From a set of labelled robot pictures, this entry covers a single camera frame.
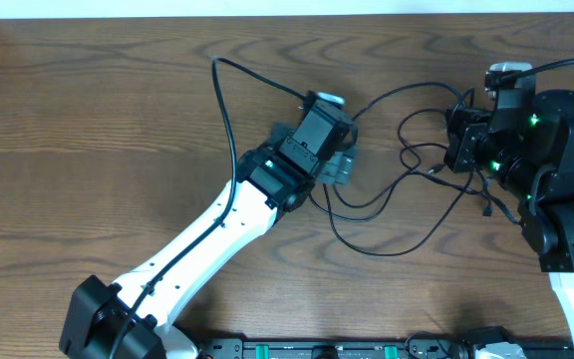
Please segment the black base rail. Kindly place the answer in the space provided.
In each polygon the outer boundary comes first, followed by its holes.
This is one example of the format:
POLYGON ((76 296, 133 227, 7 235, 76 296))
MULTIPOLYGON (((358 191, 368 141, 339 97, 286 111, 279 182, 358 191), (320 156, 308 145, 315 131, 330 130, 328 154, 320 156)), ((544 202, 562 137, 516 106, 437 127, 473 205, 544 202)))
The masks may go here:
POLYGON ((406 338, 249 339, 243 336, 205 338, 199 359, 572 359, 569 341, 521 340, 505 328, 474 329, 455 338, 416 332, 406 338))

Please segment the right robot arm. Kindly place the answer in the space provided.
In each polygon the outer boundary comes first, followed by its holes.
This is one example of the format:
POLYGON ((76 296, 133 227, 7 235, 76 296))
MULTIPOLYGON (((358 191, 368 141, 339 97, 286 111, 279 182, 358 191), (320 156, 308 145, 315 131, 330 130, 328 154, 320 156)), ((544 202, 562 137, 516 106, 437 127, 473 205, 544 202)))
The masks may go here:
POLYGON ((518 200, 522 236, 562 306, 574 346, 574 91, 510 92, 491 110, 445 113, 446 165, 486 170, 518 200))

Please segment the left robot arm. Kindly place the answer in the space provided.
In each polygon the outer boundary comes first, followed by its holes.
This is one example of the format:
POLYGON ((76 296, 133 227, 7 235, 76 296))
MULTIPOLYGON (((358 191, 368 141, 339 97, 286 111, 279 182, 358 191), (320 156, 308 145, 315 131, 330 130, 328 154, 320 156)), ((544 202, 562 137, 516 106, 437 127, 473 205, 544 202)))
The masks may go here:
POLYGON ((174 322, 239 250, 339 172, 352 131, 344 100, 310 92, 295 129, 277 126, 245 153, 213 204, 161 251, 105 284, 92 275, 74 291, 59 341, 70 358, 196 358, 174 322))

